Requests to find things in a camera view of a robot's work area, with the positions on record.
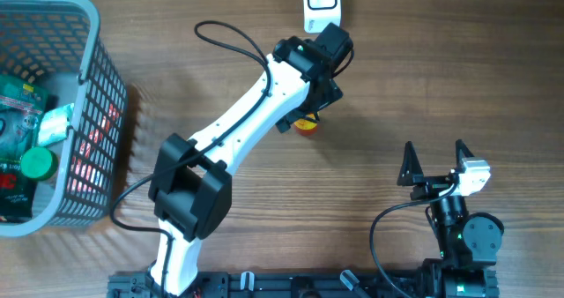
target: green lid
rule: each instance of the green lid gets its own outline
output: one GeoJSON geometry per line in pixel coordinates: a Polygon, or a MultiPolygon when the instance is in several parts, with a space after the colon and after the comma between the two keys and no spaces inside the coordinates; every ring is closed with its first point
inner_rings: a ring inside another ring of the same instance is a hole
{"type": "Polygon", "coordinates": [[[45,147],[34,147],[21,158],[22,174],[33,180],[47,180],[58,168],[59,160],[56,155],[45,147]]]}

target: table top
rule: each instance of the table top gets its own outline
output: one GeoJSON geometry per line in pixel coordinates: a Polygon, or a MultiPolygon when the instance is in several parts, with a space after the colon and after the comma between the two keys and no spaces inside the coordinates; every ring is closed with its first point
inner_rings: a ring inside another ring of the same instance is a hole
{"type": "MultiPolygon", "coordinates": [[[[160,143],[223,114],[261,74],[248,58],[200,41],[196,22],[238,26],[269,52],[303,32],[302,0],[92,0],[101,38],[130,92],[116,193],[149,174],[160,143]]],[[[204,243],[202,271],[374,270],[372,219],[409,199],[396,186],[404,143],[429,175],[455,166],[462,138],[492,178],[468,198],[506,233],[502,296],[564,289],[564,0],[342,0],[356,55],[337,78],[345,97],[312,137],[271,130],[234,178],[233,205],[204,243]]],[[[244,44],[219,28],[204,32],[244,44]]],[[[147,187],[119,215],[156,226],[147,187]]],[[[423,207],[378,227],[387,268],[438,257],[423,207]]],[[[104,297],[108,276],[156,257],[157,235],[104,219],[0,241],[0,297],[104,297]]]]}

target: orange object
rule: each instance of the orange object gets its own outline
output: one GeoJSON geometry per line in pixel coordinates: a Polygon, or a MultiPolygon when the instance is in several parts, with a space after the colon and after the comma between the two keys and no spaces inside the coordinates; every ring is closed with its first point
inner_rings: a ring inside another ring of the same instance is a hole
{"type": "MultiPolygon", "coordinates": [[[[308,117],[315,120],[315,116],[313,114],[308,114],[308,117]]],[[[302,136],[313,135],[317,131],[317,123],[313,123],[304,119],[299,119],[294,122],[293,127],[296,129],[298,134],[302,136]]]]}

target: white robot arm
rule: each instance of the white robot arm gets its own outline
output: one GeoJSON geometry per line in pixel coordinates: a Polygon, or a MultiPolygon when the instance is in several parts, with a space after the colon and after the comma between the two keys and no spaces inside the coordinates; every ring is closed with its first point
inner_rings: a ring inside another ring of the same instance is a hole
{"type": "Polygon", "coordinates": [[[270,90],[266,72],[227,112],[188,141],[172,135],[161,147],[155,173],[194,156],[216,142],[226,130],[249,112],[268,90],[261,105],[239,127],[229,133],[204,156],[189,164],[207,170],[203,177],[189,168],[152,181],[149,196],[155,202],[159,225],[174,240],[166,264],[167,237],[160,239],[159,254],[150,274],[162,286],[163,268],[167,272],[165,289],[182,294],[197,276],[197,258],[202,242],[226,216],[231,206],[231,177],[255,144],[277,125],[287,130],[305,114],[315,113],[342,97],[332,78],[353,45],[348,34],[329,25],[315,41],[292,37],[281,41],[267,55],[271,72],[270,90]]]}

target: crate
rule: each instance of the crate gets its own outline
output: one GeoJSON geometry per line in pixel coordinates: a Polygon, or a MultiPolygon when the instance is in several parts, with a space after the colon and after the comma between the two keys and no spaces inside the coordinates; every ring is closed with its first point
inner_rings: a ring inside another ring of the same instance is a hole
{"type": "Polygon", "coordinates": [[[49,147],[60,157],[55,188],[38,183],[32,219],[0,224],[0,236],[86,227],[108,213],[127,91],[99,32],[88,0],[0,0],[0,73],[47,89],[48,109],[75,104],[68,138],[49,147]]]}

